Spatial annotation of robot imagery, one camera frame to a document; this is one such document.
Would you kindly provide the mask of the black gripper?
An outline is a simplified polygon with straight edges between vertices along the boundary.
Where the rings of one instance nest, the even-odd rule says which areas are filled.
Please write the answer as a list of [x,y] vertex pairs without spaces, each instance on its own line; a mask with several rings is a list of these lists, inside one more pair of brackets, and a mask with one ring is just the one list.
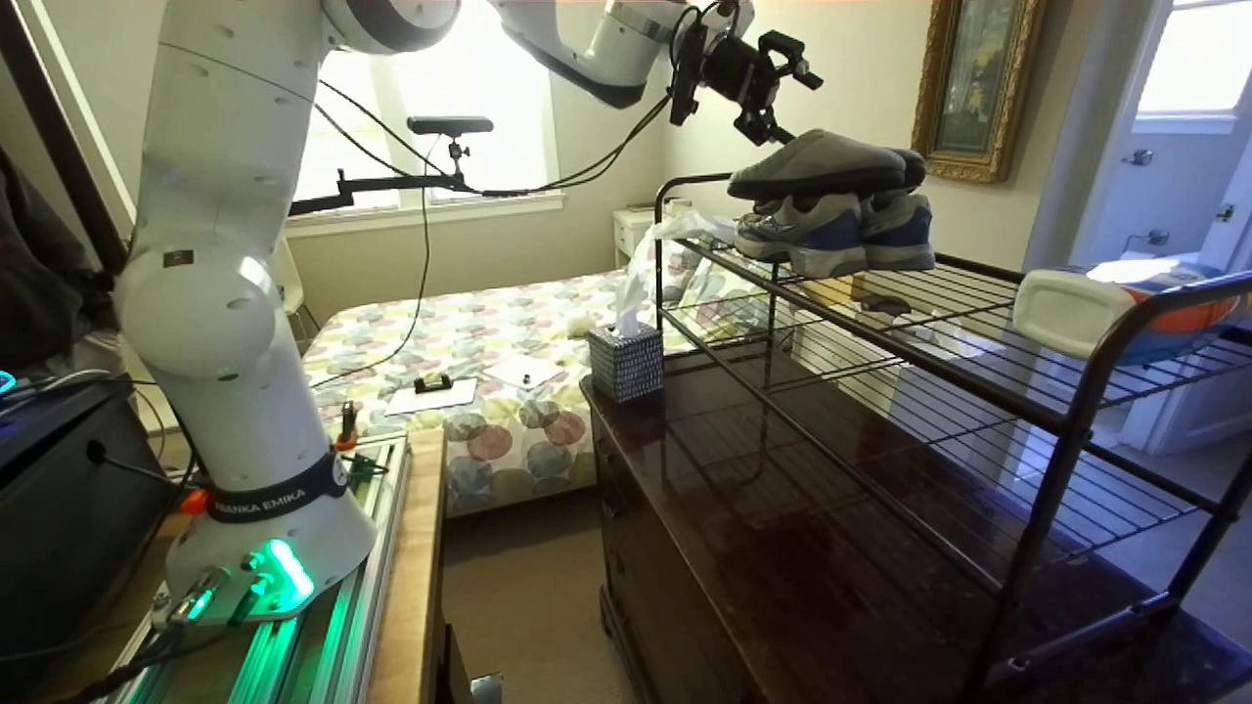
[[707,0],[690,8],[671,38],[671,120],[685,125],[697,112],[697,91],[707,86],[738,106],[737,130],[751,146],[787,146],[791,130],[776,120],[783,73],[818,91],[827,78],[805,62],[805,42],[787,31],[744,38],[746,0]]

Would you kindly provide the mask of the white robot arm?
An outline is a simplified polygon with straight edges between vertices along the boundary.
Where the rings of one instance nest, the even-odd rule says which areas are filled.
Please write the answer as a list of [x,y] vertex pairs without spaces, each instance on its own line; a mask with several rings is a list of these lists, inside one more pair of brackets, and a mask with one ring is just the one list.
[[209,469],[170,553],[185,622],[271,622],[375,549],[265,271],[290,220],[321,62],[436,48],[463,0],[170,0],[133,253],[115,300]]

